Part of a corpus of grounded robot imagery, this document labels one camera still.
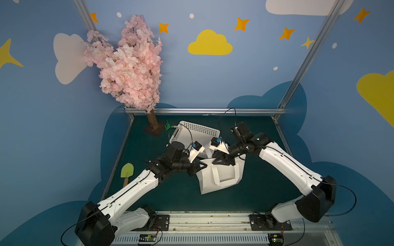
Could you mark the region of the white insulated delivery bag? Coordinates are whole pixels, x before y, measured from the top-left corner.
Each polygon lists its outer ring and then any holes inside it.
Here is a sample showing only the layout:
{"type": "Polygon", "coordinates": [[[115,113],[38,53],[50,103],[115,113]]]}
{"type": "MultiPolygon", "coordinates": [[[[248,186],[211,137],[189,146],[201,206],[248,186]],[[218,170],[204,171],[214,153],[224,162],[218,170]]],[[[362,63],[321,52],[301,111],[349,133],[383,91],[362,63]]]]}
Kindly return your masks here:
{"type": "Polygon", "coordinates": [[[245,161],[241,157],[235,158],[235,165],[214,165],[213,158],[203,159],[202,163],[207,167],[196,173],[200,184],[200,192],[202,195],[222,190],[238,184],[243,177],[245,161]]]}

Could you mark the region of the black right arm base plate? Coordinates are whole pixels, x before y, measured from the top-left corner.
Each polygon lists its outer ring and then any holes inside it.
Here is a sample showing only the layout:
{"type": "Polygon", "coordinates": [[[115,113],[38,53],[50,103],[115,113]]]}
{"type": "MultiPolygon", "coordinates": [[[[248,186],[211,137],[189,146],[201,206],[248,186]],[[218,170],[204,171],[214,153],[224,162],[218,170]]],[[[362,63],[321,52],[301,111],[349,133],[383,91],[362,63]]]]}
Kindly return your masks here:
{"type": "Polygon", "coordinates": [[[253,212],[248,217],[253,231],[292,231],[290,222],[278,222],[271,214],[253,212]]]}

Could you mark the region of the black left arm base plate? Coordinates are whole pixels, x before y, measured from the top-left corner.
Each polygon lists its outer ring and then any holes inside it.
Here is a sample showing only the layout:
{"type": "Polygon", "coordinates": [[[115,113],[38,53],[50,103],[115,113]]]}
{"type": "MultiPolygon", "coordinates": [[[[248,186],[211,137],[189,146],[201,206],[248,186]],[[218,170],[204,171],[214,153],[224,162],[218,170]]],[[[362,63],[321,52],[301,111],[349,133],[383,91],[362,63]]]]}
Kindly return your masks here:
{"type": "Polygon", "coordinates": [[[157,230],[160,228],[163,232],[169,230],[170,215],[167,214],[156,214],[151,216],[148,223],[148,230],[157,230]]]}

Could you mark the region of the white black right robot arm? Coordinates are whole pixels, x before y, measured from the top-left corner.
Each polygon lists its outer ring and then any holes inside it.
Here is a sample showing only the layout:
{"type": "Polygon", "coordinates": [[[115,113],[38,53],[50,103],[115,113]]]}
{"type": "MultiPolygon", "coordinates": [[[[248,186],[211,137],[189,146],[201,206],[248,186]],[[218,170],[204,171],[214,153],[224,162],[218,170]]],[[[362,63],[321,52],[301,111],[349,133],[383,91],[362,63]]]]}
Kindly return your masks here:
{"type": "Polygon", "coordinates": [[[233,166],[246,154],[256,155],[281,172],[302,194],[265,212],[265,220],[271,228],[299,218],[319,222],[335,203],[337,182],[334,178],[322,177],[308,169],[266,134],[253,134],[244,122],[232,127],[231,132],[237,141],[233,145],[229,146],[219,137],[211,139],[209,147],[214,151],[213,164],[233,166]]]}

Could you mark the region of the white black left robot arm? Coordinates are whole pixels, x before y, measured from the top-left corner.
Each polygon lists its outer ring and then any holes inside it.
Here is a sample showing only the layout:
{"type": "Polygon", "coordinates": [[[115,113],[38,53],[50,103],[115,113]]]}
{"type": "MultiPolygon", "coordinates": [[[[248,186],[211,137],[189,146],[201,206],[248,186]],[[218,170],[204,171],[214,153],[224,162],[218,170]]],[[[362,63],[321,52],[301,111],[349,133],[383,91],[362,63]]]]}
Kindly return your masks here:
{"type": "Polygon", "coordinates": [[[166,151],[150,162],[140,175],[111,197],[98,204],[90,201],[81,209],[75,234],[85,246],[109,246],[121,227],[116,225],[123,213],[149,191],[176,172],[185,171],[192,177],[207,167],[197,159],[205,148],[194,142],[191,150],[178,141],[170,143],[166,151]]]}

